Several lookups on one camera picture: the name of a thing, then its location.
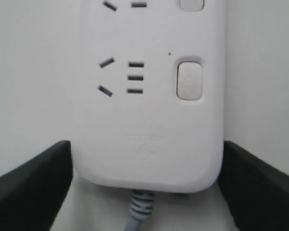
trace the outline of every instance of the white button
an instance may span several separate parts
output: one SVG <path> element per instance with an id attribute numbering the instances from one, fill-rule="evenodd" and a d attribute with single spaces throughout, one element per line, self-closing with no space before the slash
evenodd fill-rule
<path id="1" fill-rule="evenodd" d="M 201 11 L 204 7 L 204 0 L 180 0 L 180 6 L 184 11 Z"/>
<path id="2" fill-rule="evenodd" d="M 182 100 L 198 100 L 202 95 L 202 66 L 185 62 L 178 68 L 177 95 Z"/>

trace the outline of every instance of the power cord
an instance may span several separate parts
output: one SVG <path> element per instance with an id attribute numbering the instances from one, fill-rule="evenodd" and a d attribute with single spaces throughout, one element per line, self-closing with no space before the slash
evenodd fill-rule
<path id="1" fill-rule="evenodd" d="M 147 220 L 153 212 L 155 195 L 153 192 L 134 190 L 131 196 L 130 213 L 124 231 L 139 231 L 142 223 Z"/>

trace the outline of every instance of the white power strip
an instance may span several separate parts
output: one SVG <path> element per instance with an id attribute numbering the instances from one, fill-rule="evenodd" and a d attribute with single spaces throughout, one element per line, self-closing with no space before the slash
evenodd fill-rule
<path id="1" fill-rule="evenodd" d="M 211 186 L 223 158 L 224 0 L 87 0 L 76 170 L 106 186 Z"/>

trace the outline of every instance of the white wall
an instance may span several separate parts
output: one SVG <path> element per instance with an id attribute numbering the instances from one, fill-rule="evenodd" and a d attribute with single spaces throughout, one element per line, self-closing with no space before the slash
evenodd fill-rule
<path id="1" fill-rule="evenodd" d="M 289 0 L 228 0 L 225 137 L 289 173 Z M 71 137 L 80 0 L 0 0 L 0 175 Z M 130 192 L 75 177 L 53 231 L 119 231 Z M 150 231 L 234 231 L 217 186 L 158 194 Z"/>

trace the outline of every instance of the white surface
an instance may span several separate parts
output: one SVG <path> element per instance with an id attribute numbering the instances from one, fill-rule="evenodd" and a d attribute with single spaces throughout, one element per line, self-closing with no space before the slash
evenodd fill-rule
<path id="1" fill-rule="evenodd" d="M 177 94 L 182 100 L 198 100 L 202 95 L 202 66 L 184 62 L 178 68 Z"/>
<path id="2" fill-rule="evenodd" d="M 79 6 L 0 0 L 0 175 L 72 135 Z M 289 0 L 228 0 L 227 17 L 225 136 L 289 174 Z M 75 177 L 52 231 L 120 231 L 129 194 Z M 216 186 L 183 204 L 159 194 L 144 227 L 195 230 L 235 230 Z"/>
<path id="3" fill-rule="evenodd" d="M 188 12 L 201 11 L 204 7 L 204 0 L 179 0 L 179 1 L 182 10 Z"/>
<path id="4" fill-rule="evenodd" d="M 104 186 L 174 193 L 210 187 L 223 156 L 224 1 L 207 0 L 197 13 L 169 0 L 142 9 L 117 0 L 115 12 L 100 1 L 88 3 L 80 11 L 81 70 L 73 86 L 76 170 Z M 111 57 L 115 62 L 101 68 Z M 202 65 L 198 101 L 177 97 L 182 62 Z M 128 82 L 127 75 L 144 81 Z M 127 94 L 130 88 L 144 93 Z"/>

